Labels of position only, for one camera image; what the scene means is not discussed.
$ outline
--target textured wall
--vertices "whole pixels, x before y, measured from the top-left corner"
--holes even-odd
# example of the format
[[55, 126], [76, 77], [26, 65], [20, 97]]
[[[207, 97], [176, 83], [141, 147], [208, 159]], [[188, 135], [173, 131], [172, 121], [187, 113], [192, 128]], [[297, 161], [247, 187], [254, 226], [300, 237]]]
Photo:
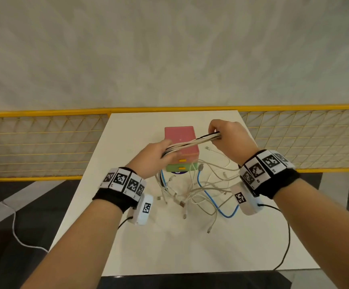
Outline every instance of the textured wall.
[[349, 103], [349, 0], [0, 0], [0, 110]]

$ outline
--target left hand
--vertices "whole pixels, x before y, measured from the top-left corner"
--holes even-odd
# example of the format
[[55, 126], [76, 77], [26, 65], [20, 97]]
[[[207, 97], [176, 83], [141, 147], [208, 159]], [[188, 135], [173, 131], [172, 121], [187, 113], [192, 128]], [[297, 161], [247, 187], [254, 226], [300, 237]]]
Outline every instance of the left hand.
[[164, 153], [165, 149], [170, 144], [172, 144], [172, 141], [169, 139], [148, 144], [126, 165], [126, 167], [133, 169], [143, 179], [152, 177], [166, 167], [173, 159], [177, 158], [177, 152], [173, 152], [161, 158], [162, 153]]

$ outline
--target pink box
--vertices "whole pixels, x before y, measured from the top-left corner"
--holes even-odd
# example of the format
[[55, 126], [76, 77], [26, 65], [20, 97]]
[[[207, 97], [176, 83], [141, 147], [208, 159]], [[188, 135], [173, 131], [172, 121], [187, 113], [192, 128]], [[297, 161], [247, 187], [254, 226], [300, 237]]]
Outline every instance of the pink box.
[[[165, 139], [172, 140], [172, 144], [187, 142], [196, 139], [193, 126], [187, 127], [165, 127]], [[181, 156], [173, 160], [170, 164], [193, 163], [197, 162], [200, 151], [198, 146], [191, 146], [178, 151]]]

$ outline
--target white table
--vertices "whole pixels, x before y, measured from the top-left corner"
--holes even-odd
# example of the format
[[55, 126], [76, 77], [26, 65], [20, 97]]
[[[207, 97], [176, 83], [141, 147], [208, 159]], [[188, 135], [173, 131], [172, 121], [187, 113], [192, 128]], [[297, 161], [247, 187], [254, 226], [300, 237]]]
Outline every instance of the white table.
[[[194, 126], [196, 136], [202, 136], [208, 132], [209, 122], [216, 118], [244, 125], [237, 111], [112, 114], [52, 246], [88, 206], [110, 168], [125, 165], [146, 144], [162, 140], [164, 127]], [[227, 164], [223, 155], [208, 151], [205, 146], [216, 150], [210, 142], [199, 145], [200, 159], [220, 166]], [[210, 173], [205, 166], [200, 179], [206, 180]], [[184, 174], [174, 178], [171, 184], [181, 191], [190, 182], [189, 175]], [[154, 178], [148, 179], [145, 192], [161, 195]], [[265, 197], [262, 201], [275, 205]], [[231, 219], [219, 215], [211, 233], [207, 234], [213, 217], [196, 205], [189, 205], [188, 216], [183, 219], [182, 208], [172, 200], [168, 202], [168, 205], [163, 200], [154, 202], [145, 226], [131, 223], [122, 226], [103, 276], [271, 270], [281, 261], [288, 230], [286, 220], [277, 211], [265, 207], [252, 216], [240, 210]], [[231, 199], [222, 210], [231, 213], [235, 206], [235, 200]], [[318, 265], [291, 230], [291, 247], [280, 269], [314, 268]]]

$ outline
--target black and white floor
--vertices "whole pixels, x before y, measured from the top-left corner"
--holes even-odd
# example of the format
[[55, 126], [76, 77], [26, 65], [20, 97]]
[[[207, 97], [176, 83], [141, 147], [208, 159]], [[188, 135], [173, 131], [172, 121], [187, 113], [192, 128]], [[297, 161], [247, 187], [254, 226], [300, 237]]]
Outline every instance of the black and white floor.
[[[302, 178], [349, 210], [349, 173], [310, 173]], [[0, 183], [0, 200], [15, 203], [16, 233], [24, 242], [49, 248], [79, 181]], [[19, 288], [45, 253], [26, 248], [12, 235], [12, 211], [0, 205], [0, 288]], [[335, 288], [321, 270], [227, 272], [102, 277], [99, 288]]]

